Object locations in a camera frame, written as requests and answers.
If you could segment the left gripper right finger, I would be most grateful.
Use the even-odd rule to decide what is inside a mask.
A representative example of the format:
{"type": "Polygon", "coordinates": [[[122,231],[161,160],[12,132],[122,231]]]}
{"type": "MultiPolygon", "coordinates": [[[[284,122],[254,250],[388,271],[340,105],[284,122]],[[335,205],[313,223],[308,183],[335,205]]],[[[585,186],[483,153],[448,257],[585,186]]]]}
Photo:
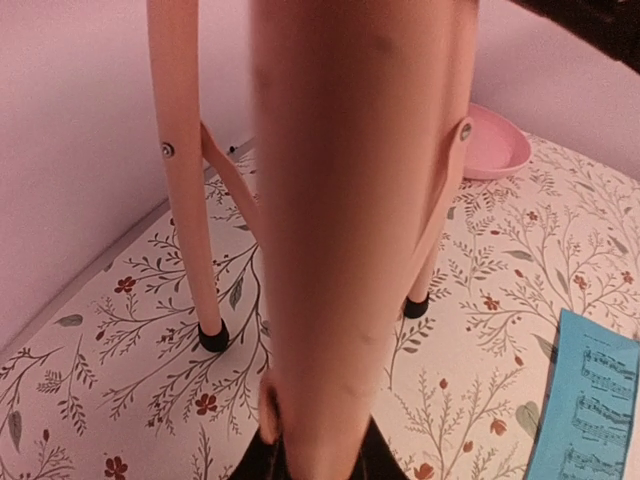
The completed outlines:
{"type": "Polygon", "coordinates": [[[407,480],[375,419],[370,418],[350,480],[407,480]]]}

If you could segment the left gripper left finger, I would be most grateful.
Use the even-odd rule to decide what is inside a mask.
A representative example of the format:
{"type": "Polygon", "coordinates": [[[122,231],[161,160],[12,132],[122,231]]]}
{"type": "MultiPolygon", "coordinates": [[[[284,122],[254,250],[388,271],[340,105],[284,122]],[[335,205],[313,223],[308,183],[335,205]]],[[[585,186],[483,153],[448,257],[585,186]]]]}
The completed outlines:
{"type": "Polygon", "coordinates": [[[292,480],[282,438],[268,444],[257,429],[228,480],[292,480]]]}

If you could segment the pink music stand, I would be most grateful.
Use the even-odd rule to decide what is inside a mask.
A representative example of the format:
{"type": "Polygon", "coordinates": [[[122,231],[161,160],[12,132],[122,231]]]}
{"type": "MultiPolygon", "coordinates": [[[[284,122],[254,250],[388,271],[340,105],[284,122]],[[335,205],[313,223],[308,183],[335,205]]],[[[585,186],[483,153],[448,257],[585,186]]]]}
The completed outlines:
{"type": "Polygon", "coordinates": [[[224,351],[203,167],[262,251],[273,360],[262,439],[292,479],[350,479],[397,317],[421,312],[462,179],[475,1],[255,1],[258,189],[202,123],[195,1],[147,5],[169,199],[199,339],[224,351]]]}

